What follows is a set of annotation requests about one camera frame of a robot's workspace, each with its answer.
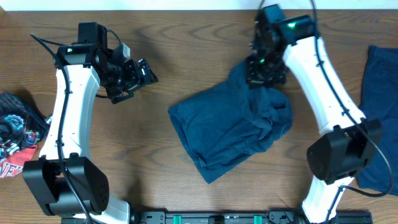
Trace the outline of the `dark blue shorts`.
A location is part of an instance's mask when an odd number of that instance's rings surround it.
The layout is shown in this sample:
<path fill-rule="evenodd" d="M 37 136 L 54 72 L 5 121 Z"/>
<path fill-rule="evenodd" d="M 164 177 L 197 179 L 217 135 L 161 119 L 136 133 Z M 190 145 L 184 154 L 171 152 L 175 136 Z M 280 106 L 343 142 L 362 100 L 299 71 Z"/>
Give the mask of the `dark blue shorts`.
<path fill-rule="evenodd" d="M 258 152 L 266 152 L 293 125 L 289 99 L 274 88 L 250 89 L 246 64 L 228 79 L 169 108 L 183 148 L 210 184 Z"/>

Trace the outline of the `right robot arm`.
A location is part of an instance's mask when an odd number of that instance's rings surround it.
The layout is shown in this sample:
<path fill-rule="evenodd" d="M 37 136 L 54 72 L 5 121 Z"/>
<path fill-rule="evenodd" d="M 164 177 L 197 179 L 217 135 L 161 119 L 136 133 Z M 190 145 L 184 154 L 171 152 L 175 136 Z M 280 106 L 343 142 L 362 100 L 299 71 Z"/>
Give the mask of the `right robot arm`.
<path fill-rule="evenodd" d="M 292 73 L 315 116 L 320 138 L 307 149 L 313 174 L 295 223 L 371 223 L 369 212 L 339 211 L 343 192 L 367 167 L 381 137 L 352 101 L 328 58 L 315 15 L 288 18 L 276 5 L 260 5 L 254 20 L 254 51 L 246 64 L 251 88 L 284 84 Z"/>

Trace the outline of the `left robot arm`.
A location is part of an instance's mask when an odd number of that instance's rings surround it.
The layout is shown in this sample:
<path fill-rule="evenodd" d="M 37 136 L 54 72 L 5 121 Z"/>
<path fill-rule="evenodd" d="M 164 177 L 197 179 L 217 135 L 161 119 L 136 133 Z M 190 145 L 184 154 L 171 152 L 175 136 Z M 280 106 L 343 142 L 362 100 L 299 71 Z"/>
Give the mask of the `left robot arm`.
<path fill-rule="evenodd" d="M 158 82 L 145 59 L 133 60 L 129 47 L 108 47 L 110 30 L 82 22 L 76 42 L 51 53 L 57 95 L 46 141 L 22 176 L 43 213 L 63 223 L 134 223 L 131 205 L 111 195 L 106 175 L 90 156 L 90 129 L 98 90 L 113 104 Z"/>

